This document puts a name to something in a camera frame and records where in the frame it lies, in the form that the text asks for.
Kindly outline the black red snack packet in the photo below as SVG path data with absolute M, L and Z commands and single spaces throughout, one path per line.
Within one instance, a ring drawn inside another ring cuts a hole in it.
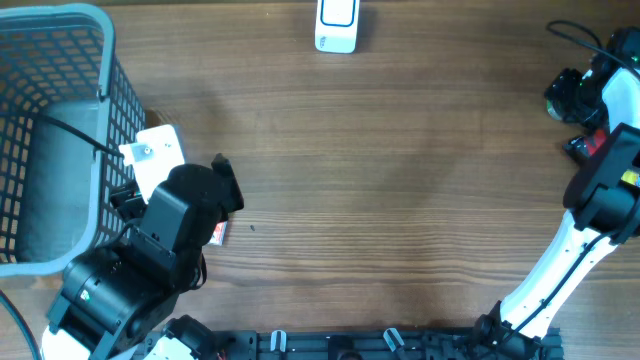
M 590 135 L 570 139 L 562 146 L 564 152 L 578 165 L 585 163 L 606 141 L 607 133 L 598 129 Z

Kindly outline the red small carton box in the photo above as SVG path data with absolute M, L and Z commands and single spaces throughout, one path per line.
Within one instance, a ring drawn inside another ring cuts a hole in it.
M 220 222 L 216 225 L 214 232 L 208 242 L 209 245 L 222 246 L 225 239 L 228 222 Z

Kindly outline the green tin can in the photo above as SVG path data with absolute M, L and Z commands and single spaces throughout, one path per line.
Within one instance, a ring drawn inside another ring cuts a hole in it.
M 552 119 L 556 121 L 563 121 L 563 117 L 557 112 L 554 103 L 551 100 L 546 101 L 546 109 Z

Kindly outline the yellow drink bottle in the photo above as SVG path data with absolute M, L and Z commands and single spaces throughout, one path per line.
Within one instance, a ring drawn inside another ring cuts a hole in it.
M 630 185 L 640 187 L 640 174 L 635 171 L 632 171 L 632 170 L 625 171 L 624 174 L 621 176 L 621 180 Z

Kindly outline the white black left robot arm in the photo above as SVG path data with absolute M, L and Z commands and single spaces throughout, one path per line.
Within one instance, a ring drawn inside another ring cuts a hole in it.
M 206 281 L 203 248 L 216 226 L 243 209 L 231 162 L 182 164 L 133 211 L 127 185 L 112 197 L 126 215 L 115 239 L 74 257 L 48 313 L 44 359 L 129 355 L 174 310 L 179 296 Z

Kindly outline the grey plastic mesh basket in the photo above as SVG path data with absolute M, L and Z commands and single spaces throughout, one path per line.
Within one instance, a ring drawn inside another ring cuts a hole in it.
M 146 126 L 116 55 L 113 22 L 89 4 L 1 13 L 1 274 L 42 276 L 114 238 L 111 192 L 133 180 L 118 146 Z

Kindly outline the white barcode scanner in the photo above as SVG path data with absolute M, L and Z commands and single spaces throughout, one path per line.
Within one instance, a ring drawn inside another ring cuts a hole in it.
M 314 44 L 318 51 L 350 54 L 356 49 L 360 0 L 318 0 Z

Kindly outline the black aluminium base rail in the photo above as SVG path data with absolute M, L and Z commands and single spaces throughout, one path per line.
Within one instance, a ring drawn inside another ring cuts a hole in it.
M 215 334 L 218 350 L 213 359 L 228 360 L 464 360 L 484 359 L 482 346 L 467 351 L 455 345 L 459 333 L 401 331 L 404 344 L 393 350 L 383 333 L 294 333 L 281 341 L 274 332 L 227 331 Z

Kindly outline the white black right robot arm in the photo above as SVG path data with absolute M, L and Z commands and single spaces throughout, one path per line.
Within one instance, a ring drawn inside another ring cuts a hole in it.
M 525 280 L 471 333 L 458 340 L 469 359 L 552 359 L 551 321 L 586 275 L 639 235 L 639 29 L 618 28 L 608 42 L 546 25 L 594 55 L 586 72 L 563 69 L 544 92 L 549 115 L 584 128 L 564 151 L 579 165 L 563 197 L 559 228 Z

